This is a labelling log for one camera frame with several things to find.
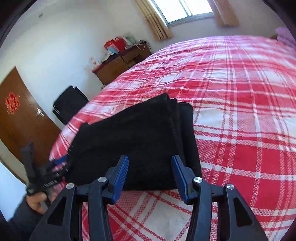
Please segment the dark sleeved left forearm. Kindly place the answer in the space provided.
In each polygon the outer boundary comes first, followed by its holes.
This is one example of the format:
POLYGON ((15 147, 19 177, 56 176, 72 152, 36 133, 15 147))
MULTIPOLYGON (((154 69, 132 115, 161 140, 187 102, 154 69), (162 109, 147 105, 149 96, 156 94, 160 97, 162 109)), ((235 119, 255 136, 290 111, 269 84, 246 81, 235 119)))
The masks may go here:
POLYGON ((13 217, 1 224, 1 240, 29 240, 42 217, 29 207, 24 197, 13 217))

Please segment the person's left hand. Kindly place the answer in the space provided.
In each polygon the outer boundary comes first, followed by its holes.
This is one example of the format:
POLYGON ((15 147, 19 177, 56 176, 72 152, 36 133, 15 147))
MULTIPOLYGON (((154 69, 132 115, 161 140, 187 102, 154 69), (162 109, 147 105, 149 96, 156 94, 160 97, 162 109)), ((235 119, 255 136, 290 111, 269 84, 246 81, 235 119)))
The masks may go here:
POLYGON ((44 215, 46 210, 42 207, 42 203, 47 201, 48 199, 53 202, 57 197, 57 194, 55 192, 52 192, 50 197, 48 198, 47 195, 44 192, 39 192, 34 195, 25 196, 25 201, 30 209, 32 209, 34 212, 44 215))

